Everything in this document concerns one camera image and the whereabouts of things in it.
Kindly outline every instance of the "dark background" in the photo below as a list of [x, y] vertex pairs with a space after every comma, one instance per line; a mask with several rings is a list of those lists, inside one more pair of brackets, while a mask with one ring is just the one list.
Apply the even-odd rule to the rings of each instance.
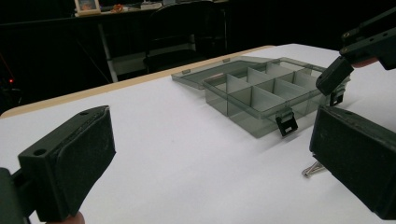
[[[100, 4], [136, 2], [102, 0]], [[103, 24], [113, 57], [143, 51], [148, 12], [73, 18], [73, 0], [21, 0], [16, 4], [0, 2], [0, 114], [12, 106], [109, 83], [99, 23]], [[289, 43], [339, 50], [342, 33], [396, 7], [396, 2], [350, 5], [345, 1], [281, 0], [219, 4], [226, 15], [228, 48], [219, 49], [213, 56]]]

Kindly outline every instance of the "box latch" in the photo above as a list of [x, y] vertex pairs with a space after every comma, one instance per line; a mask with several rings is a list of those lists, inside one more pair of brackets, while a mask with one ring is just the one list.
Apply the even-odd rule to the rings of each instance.
[[280, 133], [282, 133], [282, 136], [286, 136], [298, 129], [298, 125], [291, 108], [276, 112], [276, 124]]

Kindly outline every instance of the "white tabletop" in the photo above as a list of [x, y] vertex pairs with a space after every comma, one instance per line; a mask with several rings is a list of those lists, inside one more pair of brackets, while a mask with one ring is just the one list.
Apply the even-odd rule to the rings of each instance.
[[[248, 56], [327, 67], [338, 52], [284, 45]], [[356, 69], [338, 107], [396, 131], [396, 70]], [[78, 112], [109, 105], [117, 154], [81, 206], [87, 223], [396, 223], [372, 213], [330, 172], [305, 178], [316, 112], [282, 138], [261, 138], [205, 102], [205, 92], [162, 77], [0, 119], [0, 166]], [[35, 214], [33, 223], [39, 223]]]

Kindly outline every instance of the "clear plastic box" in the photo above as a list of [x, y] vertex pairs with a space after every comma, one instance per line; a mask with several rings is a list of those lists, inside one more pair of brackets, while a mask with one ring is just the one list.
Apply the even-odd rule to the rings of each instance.
[[283, 136], [294, 132], [298, 118], [316, 111], [319, 105], [331, 105], [332, 97], [342, 95], [349, 81], [346, 78], [334, 94], [325, 96], [316, 87], [324, 67], [289, 58], [264, 59], [264, 63], [238, 60], [173, 77], [204, 89], [209, 105], [257, 138], [276, 129]]

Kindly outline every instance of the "chair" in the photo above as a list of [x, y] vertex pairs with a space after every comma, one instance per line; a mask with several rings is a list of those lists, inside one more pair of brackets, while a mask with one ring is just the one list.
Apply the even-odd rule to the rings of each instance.
[[145, 27], [143, 63], [147, 73], [208, 59], [210, 54], [197, 50], [194, 39], [208, 41], [214, 47], [219, 39], [225, 39], [220, 32], [223, 26], [223, 14], [212, 1], [180, 2], [157, 9]]

